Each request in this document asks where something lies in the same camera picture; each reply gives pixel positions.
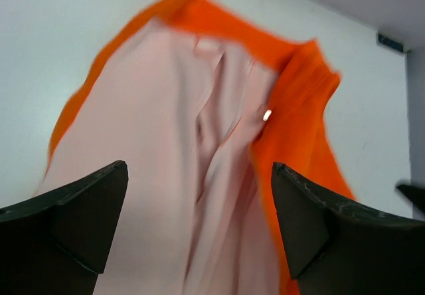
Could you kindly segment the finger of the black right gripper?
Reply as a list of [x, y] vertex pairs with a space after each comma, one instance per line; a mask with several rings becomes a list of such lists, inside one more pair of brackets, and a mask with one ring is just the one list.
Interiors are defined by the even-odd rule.
[[425, 189], [423, 185], [400, 183], [396, 189], [413, 205], [413, 215], [424, 215]]

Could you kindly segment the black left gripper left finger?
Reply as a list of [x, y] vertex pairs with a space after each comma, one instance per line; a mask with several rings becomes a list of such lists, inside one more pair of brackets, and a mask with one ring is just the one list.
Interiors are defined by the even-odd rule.
[[104, 273], [128, 186], [115, 161], [1, 209], [2, 294], [92, 294]]

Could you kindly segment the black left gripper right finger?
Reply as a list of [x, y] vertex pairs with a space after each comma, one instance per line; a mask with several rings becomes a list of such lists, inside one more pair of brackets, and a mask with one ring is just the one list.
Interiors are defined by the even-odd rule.
[[322, 187], [282, 163], [272, 194], [301, 294], [423, 294], [424, 222]]

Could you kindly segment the orange jacket with pink lining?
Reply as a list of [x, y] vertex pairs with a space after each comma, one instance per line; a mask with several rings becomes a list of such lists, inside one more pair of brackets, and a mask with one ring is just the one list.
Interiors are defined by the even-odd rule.
[[325, 134], [339, 82], [315, 41], [284, 41], [211, 0], [134, 17], [64, 106], [39, 187], [127, 163], [95, 293], [297, 294], [272, 166], [352, 197]]

